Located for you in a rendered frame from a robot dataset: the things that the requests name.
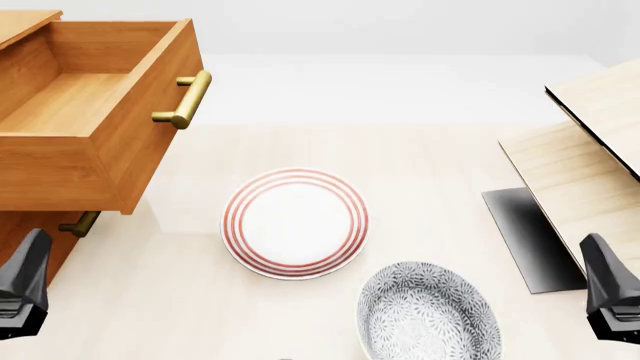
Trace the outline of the wooden cabinet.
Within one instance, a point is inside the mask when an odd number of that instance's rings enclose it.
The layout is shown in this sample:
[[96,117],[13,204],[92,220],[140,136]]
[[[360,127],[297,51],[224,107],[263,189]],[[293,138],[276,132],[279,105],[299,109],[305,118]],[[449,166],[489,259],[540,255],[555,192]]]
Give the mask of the wooden cabinet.
[[[60,74],[45,38],[36,32],[61,11],[0,10],[0,122],[45,89]],[[21,203],[33,180],[21,185],[37,165],[31,145],[22,137],[3,136],[0,130],[0,211],[33,212]]]

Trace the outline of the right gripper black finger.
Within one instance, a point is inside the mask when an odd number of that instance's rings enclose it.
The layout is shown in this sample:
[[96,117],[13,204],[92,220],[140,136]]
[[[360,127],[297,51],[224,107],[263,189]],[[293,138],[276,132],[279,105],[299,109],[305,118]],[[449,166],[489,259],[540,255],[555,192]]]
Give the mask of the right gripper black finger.
[[587,314],[600,308],[640,307],[640,279],[619,260],[605,239],[590,233],[580,242],[587,279]]

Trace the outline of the white plate with red rings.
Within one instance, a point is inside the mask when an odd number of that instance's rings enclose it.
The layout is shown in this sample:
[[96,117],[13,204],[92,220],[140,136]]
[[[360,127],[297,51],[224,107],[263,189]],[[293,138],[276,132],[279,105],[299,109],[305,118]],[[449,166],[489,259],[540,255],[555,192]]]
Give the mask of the white plate with red rings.
[[309,167],[271,170],[241,185],[222,210],[221,240],[258,275],[285,281],[319,278],[364,250],[370,213],[346,179]]

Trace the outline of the pale wood board, black edge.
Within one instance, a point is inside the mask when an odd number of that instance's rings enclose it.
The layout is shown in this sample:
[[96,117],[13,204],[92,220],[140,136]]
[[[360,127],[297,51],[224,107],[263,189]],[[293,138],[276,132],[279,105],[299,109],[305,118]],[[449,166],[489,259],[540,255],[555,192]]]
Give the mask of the pale wood board, black edge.
[[547,85],[545,92],[640,182],[640,59]]

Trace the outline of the closed wooden drawer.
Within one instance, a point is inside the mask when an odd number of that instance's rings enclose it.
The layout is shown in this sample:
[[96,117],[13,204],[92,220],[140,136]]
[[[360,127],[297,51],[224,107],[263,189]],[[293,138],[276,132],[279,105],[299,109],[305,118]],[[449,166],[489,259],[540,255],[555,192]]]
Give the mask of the closed wooden drawer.
[[60,232],[60,224],[77,224],[89,212],[17,212],[0,211],[0,266],[16,251],[18,245],[34,229],[44,230],[52,239],[47,268],[50,285],[79,238],[71,232]]

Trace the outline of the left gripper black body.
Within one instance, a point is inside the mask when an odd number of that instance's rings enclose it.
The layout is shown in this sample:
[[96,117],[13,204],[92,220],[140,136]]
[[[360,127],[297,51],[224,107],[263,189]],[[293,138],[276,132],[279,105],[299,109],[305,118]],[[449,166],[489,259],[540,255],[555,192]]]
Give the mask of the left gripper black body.
[[47,315],[32,299],[0,291],[0,340],[38,335]]

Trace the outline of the grey patterned bowl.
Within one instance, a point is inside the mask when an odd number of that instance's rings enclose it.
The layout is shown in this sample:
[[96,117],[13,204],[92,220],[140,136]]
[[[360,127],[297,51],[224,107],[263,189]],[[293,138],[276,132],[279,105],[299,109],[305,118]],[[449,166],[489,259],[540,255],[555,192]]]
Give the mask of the grey patterned bowl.
[[355,316],[368,360],[502,360],[489,303],[461,275],[433,263],[378,270],[364,283]]

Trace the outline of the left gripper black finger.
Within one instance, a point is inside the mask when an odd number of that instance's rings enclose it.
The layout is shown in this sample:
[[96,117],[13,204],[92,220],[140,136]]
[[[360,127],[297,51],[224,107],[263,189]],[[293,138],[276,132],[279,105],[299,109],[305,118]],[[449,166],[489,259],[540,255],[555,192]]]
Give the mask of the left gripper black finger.
[[0,298],[47,301],[47,269],[52,239],[33,229],[9,260],[0,266]]

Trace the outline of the open wooden drawer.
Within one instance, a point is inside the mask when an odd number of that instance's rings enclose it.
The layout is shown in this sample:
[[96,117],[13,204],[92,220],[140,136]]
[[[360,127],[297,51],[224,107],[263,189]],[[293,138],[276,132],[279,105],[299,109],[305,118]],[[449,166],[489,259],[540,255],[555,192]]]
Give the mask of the open wooden drawer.
[[178,131],[174,111],[204,70],[192,20],[60,21],[36,32],[61,74],[0,122],[43,161],[21,203],[31,211],[134,211]]

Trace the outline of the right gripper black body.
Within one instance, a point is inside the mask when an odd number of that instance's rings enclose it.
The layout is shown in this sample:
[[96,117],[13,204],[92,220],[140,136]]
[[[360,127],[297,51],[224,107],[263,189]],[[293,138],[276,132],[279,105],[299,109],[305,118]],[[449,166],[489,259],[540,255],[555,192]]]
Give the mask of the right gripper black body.
[[600,341],[640,344],[640,299],[614,305],[598,305],[588,299],[587,320]]

